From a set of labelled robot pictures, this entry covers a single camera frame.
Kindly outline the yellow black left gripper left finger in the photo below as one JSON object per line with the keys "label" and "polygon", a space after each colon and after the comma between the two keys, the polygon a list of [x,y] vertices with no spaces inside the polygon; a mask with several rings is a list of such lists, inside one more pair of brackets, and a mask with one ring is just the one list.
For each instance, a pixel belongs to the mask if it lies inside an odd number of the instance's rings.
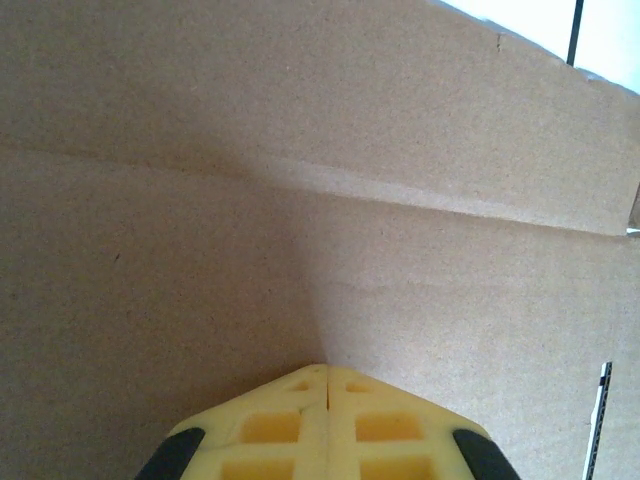
{"label": "yellow black left gripper left finger", "polygon": [[134,480],[327,480],[327,388],[315,364],[195,414]]}

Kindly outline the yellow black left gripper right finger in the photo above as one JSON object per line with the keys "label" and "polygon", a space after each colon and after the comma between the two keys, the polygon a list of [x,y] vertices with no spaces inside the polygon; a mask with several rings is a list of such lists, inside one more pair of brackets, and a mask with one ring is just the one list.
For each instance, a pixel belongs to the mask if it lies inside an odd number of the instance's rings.
{"label": "yellow black left gripper right finger", "polygon": [[328,480],[518,480],[479,424],[345,367],[327,373]]}

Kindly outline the brown cardboard paper box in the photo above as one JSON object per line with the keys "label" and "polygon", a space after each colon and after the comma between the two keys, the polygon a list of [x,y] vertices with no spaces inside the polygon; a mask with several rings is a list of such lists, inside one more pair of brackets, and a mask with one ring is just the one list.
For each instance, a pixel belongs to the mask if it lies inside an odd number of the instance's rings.
{"label": "brown cardboard paper box", "polygon": [[0,480],[314,363],[640,480],[640,96],[431,0],[0,0]]}

